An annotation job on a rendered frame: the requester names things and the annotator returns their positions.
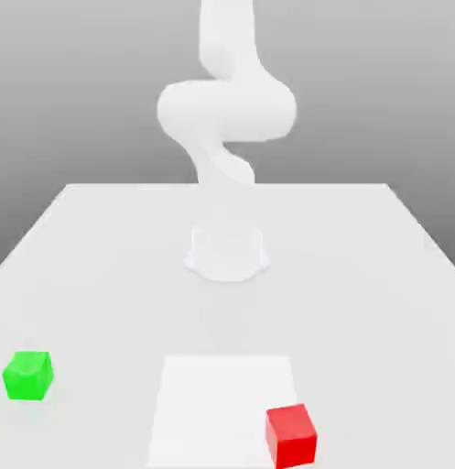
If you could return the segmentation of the small red cube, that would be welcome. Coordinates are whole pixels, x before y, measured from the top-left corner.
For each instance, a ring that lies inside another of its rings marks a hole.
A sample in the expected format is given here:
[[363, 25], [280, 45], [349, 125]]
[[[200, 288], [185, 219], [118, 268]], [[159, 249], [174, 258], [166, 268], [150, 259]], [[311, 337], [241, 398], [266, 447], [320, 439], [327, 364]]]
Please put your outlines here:
[[265, 439], [275, 469], [315, 463], [318, 434], [303, 403], [268, 409]]

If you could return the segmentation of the small green cube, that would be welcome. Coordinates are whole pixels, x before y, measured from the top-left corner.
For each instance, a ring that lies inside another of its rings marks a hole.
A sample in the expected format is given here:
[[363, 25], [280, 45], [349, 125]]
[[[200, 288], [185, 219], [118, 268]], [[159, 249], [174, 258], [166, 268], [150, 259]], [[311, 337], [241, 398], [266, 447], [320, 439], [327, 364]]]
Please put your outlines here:
[[43, 400], [54, 377], [50, 353], [17, 351], [2, 376], [9, 399]]

